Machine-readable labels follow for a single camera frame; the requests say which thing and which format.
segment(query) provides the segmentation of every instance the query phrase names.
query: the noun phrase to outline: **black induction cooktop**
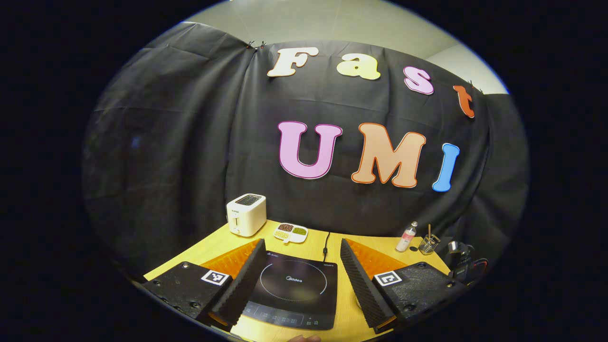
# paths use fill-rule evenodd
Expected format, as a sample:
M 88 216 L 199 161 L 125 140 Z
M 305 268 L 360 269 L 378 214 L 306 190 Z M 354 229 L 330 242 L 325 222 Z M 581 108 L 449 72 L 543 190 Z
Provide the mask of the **black induction cooktop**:
M 268 251 L 243 314 L 300 329 L 328 330 L 336 316 L 337 264 Z

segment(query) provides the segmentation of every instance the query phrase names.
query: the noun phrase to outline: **glass cup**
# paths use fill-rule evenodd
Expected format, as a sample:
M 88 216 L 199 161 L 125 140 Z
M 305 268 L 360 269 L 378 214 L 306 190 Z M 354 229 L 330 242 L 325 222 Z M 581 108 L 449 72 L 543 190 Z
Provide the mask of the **glass cup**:
M 435 251 L 435 248 L 437 247 L 437 245 L 439 245 L 440 242 L 441 240 L 434 234 L 431 234 L 430 238 L 428 235 L 426 235 L 420 243 L 418 250 L 420 251 L 420 253 L 427 256 Z

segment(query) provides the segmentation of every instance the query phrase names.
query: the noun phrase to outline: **white toaster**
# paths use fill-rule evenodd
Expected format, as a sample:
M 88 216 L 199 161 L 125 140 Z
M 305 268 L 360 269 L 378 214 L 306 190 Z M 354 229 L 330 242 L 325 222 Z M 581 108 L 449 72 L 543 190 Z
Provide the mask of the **white toaster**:
M 266 223 L 266 197 L 244 194 L 226 205 L 230 231 L 236 235 L 254 235 Z

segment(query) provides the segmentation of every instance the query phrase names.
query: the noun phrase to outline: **yellow tabletop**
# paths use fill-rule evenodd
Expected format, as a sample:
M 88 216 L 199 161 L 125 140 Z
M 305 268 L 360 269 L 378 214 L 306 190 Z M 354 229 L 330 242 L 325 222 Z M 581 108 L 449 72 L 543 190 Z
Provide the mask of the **yellow tabletop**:
M 185 250 L 156 269 L 150 271 L 144 275 L 144 277 L 147 280 L 154 279 L 182 261 L 188 261 L 200 265 L 216 256 L 219 256 L 220 254 L 226 253 L 236 247 L 244 245 L 245 243 L 260 238 L 264 239 L 266 242 L 266 249 L 269 251 L 309 260 L 323 261 L 323 247 L 325 246 L 327 232 L 309 229 L 308 237 L 304 242 L 289 242 L 287 245 L 285 245 L 282 240 L 279 240 L 272 235 L 279 224 L 279 222 L 267 220 L 264 226 L 262 226 L 262 228 L 260 228 L 260 230 L 251 237 L 242 237 L 232 234 L 228 228 L 228 224 L 226 224 L 194 246 Z M 375 250 L 378 250 L 379 252 L 382 252 L 397 260 L 401 260 L 408 265 L 424 261 L 445 274 L 450 272 L 450 269 L 435 253 L 424 256 L 418 251 L 413 252 L 409 249 L 402 253 L 397 252 L 395 250 L 395 246 L 399 242 L 399 237 L 370 237 L 331 233 L 327 241 L 328 252 L 325 261 L 335 262 L 338 264 L 336 319 L 332 329 L 295 329 L 276 326 L 274 324 L 258 321 L 256 319 L 241 315 L 237 325 L 233 326 L 230 332 L 248 340 L 254 340 L 257 342 L 287 342 L 290 338 L 297 335 L 304 335 L 304 337 L 318 335 L 321 337 L 323 342 L 365 341 L 378 336 L 374 333 L 372 328 L 367 327 L 367 323 L 365 322 L 365 318 L 363 316 L 363 311 L 361 311 L 357 305 L 353 288 L 350 285 L 350 280 L 348 279 L 348 275 L 346 274 L 344 266 L 342 265 L 342 260 L 340 259 L 340 244 L 342 238 L 347 238 L 374 248 Z M 417 247 L 420 244 L 421 239 L 421 237 L 415 237 L 411 245 Z

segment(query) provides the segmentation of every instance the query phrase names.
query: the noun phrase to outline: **black cable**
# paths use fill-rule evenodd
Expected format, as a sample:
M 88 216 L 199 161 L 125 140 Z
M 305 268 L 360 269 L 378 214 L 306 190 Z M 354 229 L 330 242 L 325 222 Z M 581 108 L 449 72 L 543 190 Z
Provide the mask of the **black cable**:
M 327 239 L 330 238 L 330 232 L 327 232 L 327 237 L 325 238 L 325 247 L 323 249 L 323 262 L 325 262 L 325 257 L 327 256 Z

